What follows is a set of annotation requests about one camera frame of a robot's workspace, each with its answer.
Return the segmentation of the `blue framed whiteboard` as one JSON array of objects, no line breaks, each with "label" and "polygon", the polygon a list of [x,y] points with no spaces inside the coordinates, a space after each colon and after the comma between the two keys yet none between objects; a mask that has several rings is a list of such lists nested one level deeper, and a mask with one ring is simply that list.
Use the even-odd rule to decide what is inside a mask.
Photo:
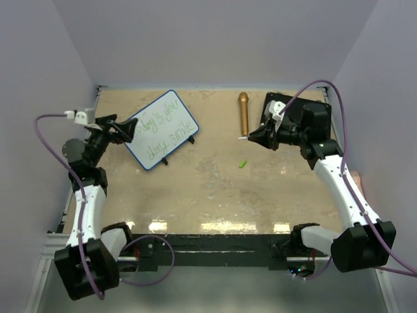
[{"label": "blue framed whiteboard", "polygon": [[151,170],[186,142],[200,127],[174,90],[168,90],[131,116],[134,139],[126,146],[145,170]]}]

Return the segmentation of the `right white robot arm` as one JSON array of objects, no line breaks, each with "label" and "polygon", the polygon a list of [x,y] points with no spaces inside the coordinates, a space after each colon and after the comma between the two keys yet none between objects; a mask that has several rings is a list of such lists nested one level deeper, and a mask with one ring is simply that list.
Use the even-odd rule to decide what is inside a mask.
[{"label": "right white robot arm", "polygon": [[311,250],[322,252],[342,273],[386,265],[386,249],[392,247],[396,229],[372,210],[342,163],[343,151],[331,137],[331,107],[310,102],[301,107],[299,118],[293,119],[282,112],[284,106],[276,100],[266,104],[263,125],[248,139],[273,151],[281,143],[298,146],[302,157],[327,186],[343,224],[341,233],[317,223],[294,226],[289,241],[292,252],[297,256]]}]

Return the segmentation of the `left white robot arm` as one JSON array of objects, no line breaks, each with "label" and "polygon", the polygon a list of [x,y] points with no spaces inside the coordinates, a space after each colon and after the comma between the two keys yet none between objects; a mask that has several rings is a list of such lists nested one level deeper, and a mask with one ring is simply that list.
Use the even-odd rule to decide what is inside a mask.
[{"label": "left white robot arm", "polygon": [[135,240],[125,222],[100,227],[108,195],[108,179],[98,163],[108,145],[131,143],[137,119],[116,121],[117,115],[99,117],[87,129],[85,140],[65,142],[62,153],[69,166],[68,176],[76,200],[70,237],[55,252],[54,263],[71,300],[90,295],[104,298],[106,290],[119,285],[119,255],[134,251]]}]

